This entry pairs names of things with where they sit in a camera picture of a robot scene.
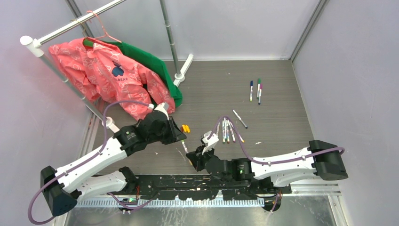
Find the yellow pen cap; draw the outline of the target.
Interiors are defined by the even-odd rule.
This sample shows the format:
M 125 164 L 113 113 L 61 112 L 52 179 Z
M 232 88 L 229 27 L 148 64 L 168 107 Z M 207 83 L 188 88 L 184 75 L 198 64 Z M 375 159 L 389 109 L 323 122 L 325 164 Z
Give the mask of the yellow pen cap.
M 187 133 L 190 133 L 190 132 L 191 132 L 190 127 L 189 127 L 188 125 L 185 125 L 184 128 L 185 128 L 185 131 L 186 131 Z

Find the green-end marker pen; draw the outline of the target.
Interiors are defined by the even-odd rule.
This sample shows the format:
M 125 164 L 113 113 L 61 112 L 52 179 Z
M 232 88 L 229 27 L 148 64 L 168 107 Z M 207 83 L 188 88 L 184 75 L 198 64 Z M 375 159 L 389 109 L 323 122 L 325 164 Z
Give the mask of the green-end marker pen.
M 219 129 L 220 129 L 220 122 L 217 124 L 216 127 L 216 136 L 219 136 Z

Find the blue-end marker pen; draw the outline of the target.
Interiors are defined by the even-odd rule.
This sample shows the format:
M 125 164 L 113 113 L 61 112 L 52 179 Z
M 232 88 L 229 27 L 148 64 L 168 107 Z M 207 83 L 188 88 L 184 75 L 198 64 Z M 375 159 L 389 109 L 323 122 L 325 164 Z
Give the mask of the blue-end marker pen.
M 237 117 L 237 119 L 240 121 L 240 123 L 244 126 L 244 128 L 248 129 L 248 125 L 243 121 L 243 119 L 240 117 L 240 115 L 234 109 L 232 109 L 232 111 L 235 114 L 235 116 Z

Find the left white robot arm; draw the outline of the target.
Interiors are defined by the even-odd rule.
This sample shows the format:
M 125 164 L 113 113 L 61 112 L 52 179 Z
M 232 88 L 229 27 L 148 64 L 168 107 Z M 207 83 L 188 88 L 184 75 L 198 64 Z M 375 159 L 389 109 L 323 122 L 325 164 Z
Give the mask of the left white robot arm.
M 106 144 L 69 165 L 43 168 L 40 172 L 41 193 L 52 216 L 63 215 L 83 199 L 89 191 L 85 181 L 100 170 L 144 150 L 151 143 L 169 145 L 186 138 L 173 117 L 154 110 L 136 124 L 122 127 L 107 139 Z

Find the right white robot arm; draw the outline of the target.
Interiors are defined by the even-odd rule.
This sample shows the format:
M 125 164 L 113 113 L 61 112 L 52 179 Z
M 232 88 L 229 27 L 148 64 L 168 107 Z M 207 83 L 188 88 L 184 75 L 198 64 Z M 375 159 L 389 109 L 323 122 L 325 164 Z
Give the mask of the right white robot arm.
M 196 171 L 206 170 L 223 182 L 261 181 L 262 189 L 271 194 L 279 187 L 314 176 L 325 181 L 347 179 L 349 176 L 342 160 L 344 151 L 343 147 L 312 140 L 308 147 L 272 157 L 222 160 L 206 145 L 187 153 L 186 157 Z

